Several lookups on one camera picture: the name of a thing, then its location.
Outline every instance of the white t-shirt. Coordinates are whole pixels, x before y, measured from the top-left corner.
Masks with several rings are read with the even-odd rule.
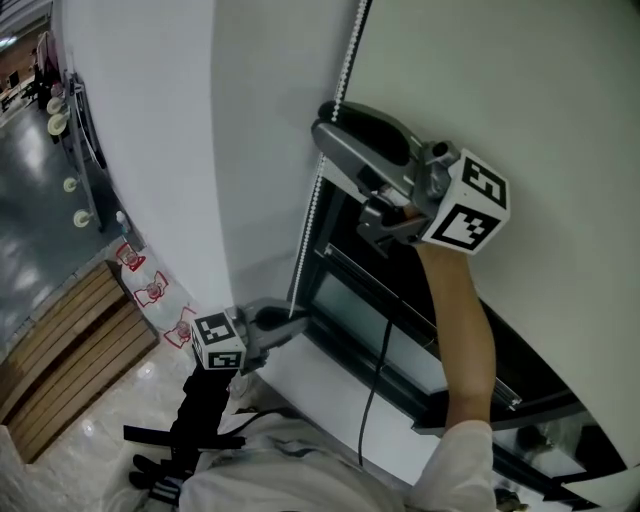
[[[224,417],[219,433],[252,417]],[[408,496],[329,450],[323,435],[279,414],[239,434],[244,447],[201,455],[182,487],[181,512],[494,512],[491,428],[456,425],[442,438]]]

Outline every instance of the shirt sleeve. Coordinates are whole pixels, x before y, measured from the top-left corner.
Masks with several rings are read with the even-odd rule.
[[[437,512],[495,512],[491,427],[465,421],[448,430],[422,475],[408,504]]]

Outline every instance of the wooden bench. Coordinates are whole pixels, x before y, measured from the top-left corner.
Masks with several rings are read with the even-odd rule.
[[[0,422],[23,461],[157,343],[106,264],[78,281],[0,365]]]

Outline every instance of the gray floor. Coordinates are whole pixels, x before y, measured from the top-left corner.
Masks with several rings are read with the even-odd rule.
[[[76,172],[47,120],[34,103],[0,127],[0,354],[31,311],[119,234],[115,198],[97,169],[91,177],[105,230],[73,225],[87,201],[80,187],[62,189]]]

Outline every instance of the bare forearm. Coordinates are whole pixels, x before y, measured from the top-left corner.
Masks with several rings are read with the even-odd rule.
[[[436,312],[447,384],[447,426],[489,422],[496,365],[493,334],[475,292],[466,255],[434,245],[418,247]]]

